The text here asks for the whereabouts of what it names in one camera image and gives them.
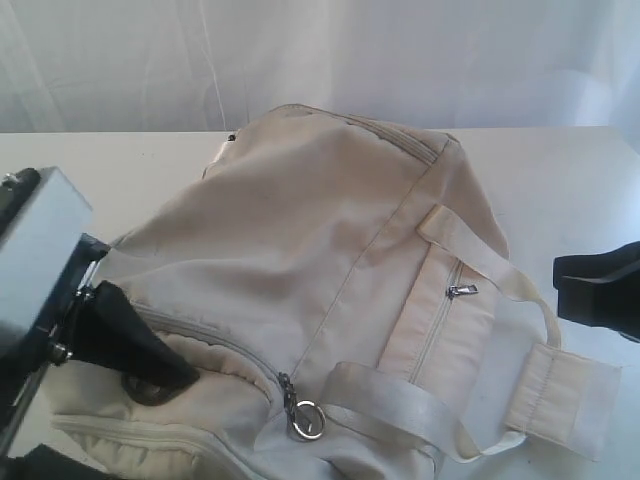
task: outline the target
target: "gray metal device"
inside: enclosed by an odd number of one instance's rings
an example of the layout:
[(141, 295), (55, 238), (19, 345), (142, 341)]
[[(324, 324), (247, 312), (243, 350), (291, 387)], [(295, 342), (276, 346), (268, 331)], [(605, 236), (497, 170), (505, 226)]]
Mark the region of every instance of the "gray metal device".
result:
[[(91, 207), (58, 168), (38, 173), (0, 236), (0, 357), (30, 331), (91, 219)], [(3, 187), (16, 182), (7, 176)]]

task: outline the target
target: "zipper pull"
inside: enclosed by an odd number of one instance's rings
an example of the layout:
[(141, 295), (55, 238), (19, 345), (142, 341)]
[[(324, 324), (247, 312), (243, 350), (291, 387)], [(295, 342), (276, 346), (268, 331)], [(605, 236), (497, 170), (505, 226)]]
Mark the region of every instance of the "zipper pull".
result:
[(284, 411), (295, 432), (305, 440), (320, 438), (327, 423), (322, 409), (309, 400), (299, 402), (298, 394), (286, 373), (278, 374), (278, 383), (284, 394)]
[(451, 300), (462, 295), (475, 295), (476, 293), (478, 293), (478, 287), (475, 285), (451, 285), (447, 288), (447, 297)]

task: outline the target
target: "stitching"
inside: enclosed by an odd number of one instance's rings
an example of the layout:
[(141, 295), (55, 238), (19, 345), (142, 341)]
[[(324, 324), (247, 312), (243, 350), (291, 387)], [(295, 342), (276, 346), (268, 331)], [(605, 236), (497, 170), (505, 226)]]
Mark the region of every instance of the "stitching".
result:
[(369, 242), (369, 244), (365, 247), (365, 249), (360, 253), (360, 255), (358, 255), (358, 258), (356, 258), (356, 261), (353, 263), (353, 265), (351, 265), (351, 268), (349, 269), (349, 272), (347, 273), (347, 276), (344, 279), (344, 282), (342, 282), (342, 285), (340, 286), (340, 289), (338, 290), (338, 293), (336, 294), (336, 297), (333, 299), (333, 302), (331, 303), (331, 306), (329, 307), (329, 310), (327, 311), (327, 314), (324, 316), (324, 318), (320, 322), (320, 325), (318, 325), (318, 328), (316, 329), (316, 332), (313, 334), (313, 337), (311, 338), (311, 341), (309, 342), (309, 344), (307, 345), (307, 348), (305, 349), (304, 353), (302, 354), (302, 357), (300, 357), (300, 360), (298, 360), (298, 362), (296, 363), (296, 366), (293, 369), (293, 372), (291, 374), (291, 380), (292, 381), (295, 381), (297, 373), (298, 373), (298, 369), (300, 368), (300, 365), (307, 358), (307, 356), (309, 354), (309, 351), (311, 350), (311, 347), (313, 345), (315, 345), (315, 343), (316, 343), (316, 339), (318, 338), (318, 335), (324, 329), (324, 326), (327, 323), (327, 320), (331, 316), (331, 313), (333, 312), (333, 309), (335, 308), (336, 304), (338, 303), (338, 300), (342, 296), (342, 293), (343, 293), (344, 289), (346, 288), (347, 284), (349, 283), (349, 279), (351, 278), (356, 266), (358, 265), (358, 263), (360, 262), (362, 257), (376, 243), (376, 240), (378, 240), (378, 238), (380, 238), (380, 235), (382, 235), (382, 233), (386, 231), (386, 229), (387, 229), (389, 223), (391, 222), (391, 220), (393, 220), (393, 218), (402, 209), (402, 207), (404, 207), (406, 205), (406, 203), (409, 201), (409, 197), (411, 197), (411, 194), (413, 193), (413, 191), (416, 189), (418, 184), (421, 183), (422, 179), (424, 179), (424, 177), (429, 173), (429, 171), (431, 170), (430, 167), (435, 165), (435, 163), (438, 161), (438, 159), (442, 156), (444, 151), (449, 146), (449, 143), (450, 143), (449, 140), (447, 140), (447, 143), (445, 143), (444, 148), (442, 149), (442, 151), (440, 152), (438, 157), (434, 160), (433, 164), (426, 166), (424, 173), (422, 175), (420, 175), (420, 177), (418, 177), (418, 179), (414, 182), (414, 184), (411, 186), (411, 188), (409, 189), (407, 194), (404, 196), (404, 198), (400, 202), (400, 205), (398, 205), (398, 207), (393, 211), (391, 216), (385, 221), (385, 223), (382, 225), (382, 227), (380, 228), (378, 233), (375, 235), (375, 237), (373, 237), (373, 239)]
[(551, 378), (551, 373), (553, 370), (553, 364), (555, 361), (556, 357), (553, 354), (553, 352), (551, 353), (551, 361), (549, 363), (549, 368), (547, 369), (547, 373), (544, 376), (544, 380), (542, 381), (542, 386), (540, 387), (540, 390), (538, 390), (538, 395), (536, 397), (535, 402), (533, 403), (533, 407), (531, 408), (531, 412), (529, 412), (529, 415), (527, 416), (527, 422), (524, 425), (524, 429), (522, 433), (528, 433), (531, 431), (530, 427), (531, 427), (531, 422), (533, 422), (533, 416), (536, 413), (536, 411), (538, 410), (538, 407), (540, 406), (540, 401), (542, 400), (542, 397), (544, 396), (544, 394), (546, 393), (547, 387), (549, 386), (549, 379)]

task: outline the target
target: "metal ring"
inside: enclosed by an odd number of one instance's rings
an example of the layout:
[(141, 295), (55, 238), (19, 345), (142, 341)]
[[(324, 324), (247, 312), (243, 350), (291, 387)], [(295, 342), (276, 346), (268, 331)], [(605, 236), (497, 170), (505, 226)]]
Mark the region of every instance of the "metal ring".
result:
[(298, 423), (294, 420), (292, 423), (293, 425), (293, 429), (296, 431), (296, 433), (298, 435), (300, 435), (302, 438), (304, 438), (305, 440), (317, 440), (319, 439), (322, 434), (324, 433), (324, 427), (327, 423), (327, 418), (324, 416), (324, 412), (322, 411), (322, 409), (316, 405), (315, 403), (309, 401), (309, 400), (302, 400), (300, 402), (298, 402), (296, 404), (296, 410), (300, 410), (300, 407), (310, 407), (312, 410), (314, 410), (316, 412), (316, 414), (318, 415), (318, 418), (320, 419), (320, 431), (318, 433), (315, 434), (310, 434), (305, 432), (302, 428), (300, 428), (300, 425), (298, 425)]

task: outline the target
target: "bag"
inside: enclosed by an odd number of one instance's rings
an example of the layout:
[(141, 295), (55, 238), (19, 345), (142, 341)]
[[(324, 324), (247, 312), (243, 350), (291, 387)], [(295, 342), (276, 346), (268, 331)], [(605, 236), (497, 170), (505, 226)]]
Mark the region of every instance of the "bag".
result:
[[(560, 350), (449, 135), (276, 109), (100, 275), (201, 373), (155, 406), (94, 365), (48, 376), (53, 425), (124, 478), (428, 479), (527, 434), (602, 447), (620, 370)], [(501, 294), (537, 303), (547, 338), (483, 451), (459, 419)]]

